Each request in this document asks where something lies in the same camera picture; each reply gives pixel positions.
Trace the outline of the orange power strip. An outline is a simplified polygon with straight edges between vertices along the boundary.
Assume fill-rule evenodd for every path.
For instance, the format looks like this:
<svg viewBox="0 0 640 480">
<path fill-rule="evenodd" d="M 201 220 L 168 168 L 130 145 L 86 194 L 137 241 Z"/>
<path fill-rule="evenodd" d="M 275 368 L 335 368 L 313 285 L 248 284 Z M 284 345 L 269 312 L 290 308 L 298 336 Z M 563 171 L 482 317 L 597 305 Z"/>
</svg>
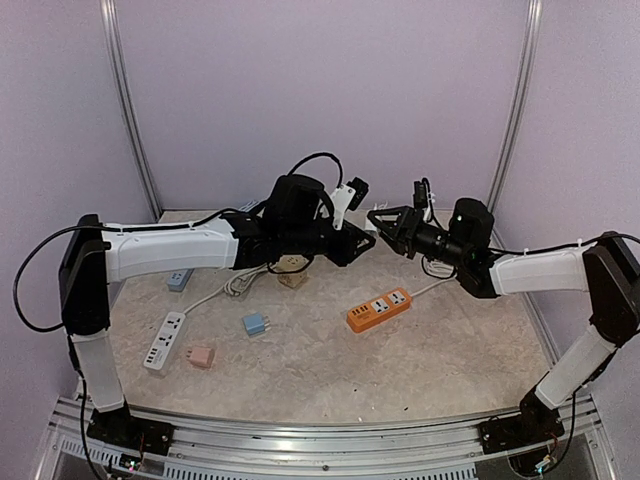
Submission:
<svg viewBox="0 0 640 480">
<path fill-rule="evenodd" d="M 351 308 L 346 322 L 354 333 L 363 333 L 408 310 L 411 304 L 412 296 L 405 289 L 396 288 Z"/>
</svg>

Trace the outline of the blue usb charger plug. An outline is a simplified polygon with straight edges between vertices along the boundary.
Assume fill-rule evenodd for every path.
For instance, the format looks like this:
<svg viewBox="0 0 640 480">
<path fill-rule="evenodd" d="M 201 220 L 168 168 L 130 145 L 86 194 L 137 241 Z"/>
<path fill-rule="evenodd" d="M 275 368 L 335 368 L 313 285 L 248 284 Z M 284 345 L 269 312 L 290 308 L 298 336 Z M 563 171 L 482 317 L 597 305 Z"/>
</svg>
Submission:
<svg viewBox="0 0 640 480">
<path fill-rule="evenodd" d="M 244 316 L 242 323 L 249 337 L 263 334 L 270 327 L 268 317 L 258 312 Z"/>
</svg>

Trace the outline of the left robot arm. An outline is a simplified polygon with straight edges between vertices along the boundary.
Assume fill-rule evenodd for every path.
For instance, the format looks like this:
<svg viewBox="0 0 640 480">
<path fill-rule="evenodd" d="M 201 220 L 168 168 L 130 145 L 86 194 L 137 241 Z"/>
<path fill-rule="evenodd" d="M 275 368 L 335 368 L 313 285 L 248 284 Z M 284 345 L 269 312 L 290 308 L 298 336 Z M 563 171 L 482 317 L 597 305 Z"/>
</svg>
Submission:
<svg viewBox="0 0 640 480">
<path fill-rule="evenodd" d="M 301 174 L 280 176 L 270 196 L 245 212 L 219 210 L 189 223 L 105 224 L 83 216 L 58 272 L 61 318 L 102 430 L 121 445 L 140 434 L 126 410 L 109 339 L 109 286 L 129 278 L 181 269 L 247 270 L 284 255 L 324 256 L 345 267 L 373 247 L 374 238 L 345 220 L 369 186 L 354 178 L 327 193 Z"/>
</svg>

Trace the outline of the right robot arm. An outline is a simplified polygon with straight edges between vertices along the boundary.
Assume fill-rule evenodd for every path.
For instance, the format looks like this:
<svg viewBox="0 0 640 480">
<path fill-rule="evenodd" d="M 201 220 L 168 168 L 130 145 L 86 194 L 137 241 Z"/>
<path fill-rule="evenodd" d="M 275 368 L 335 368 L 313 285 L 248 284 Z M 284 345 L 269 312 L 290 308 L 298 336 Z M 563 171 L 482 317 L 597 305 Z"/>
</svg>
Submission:
<svg viewBox="0 0 640 480">
<path fill-rule="evenodd" d="M 590 303 L 585 331 L 524 395 L 515 415 L 480 424 L 484 449 L 502 451 L 560 437 L 560 407 L 604 372 L 639 333 L 637 237 L 606 231 L 588 240 L 526 252 L 491 244 L 494 217 L 479 200 L 461 198 L 447 227 L 421 210 L 373 210 L 368 218 L 399 255 L 421 255 L 451 266 L 459 285 L 478 299 L 536 293 L 582 294 Z"/>
</svg>

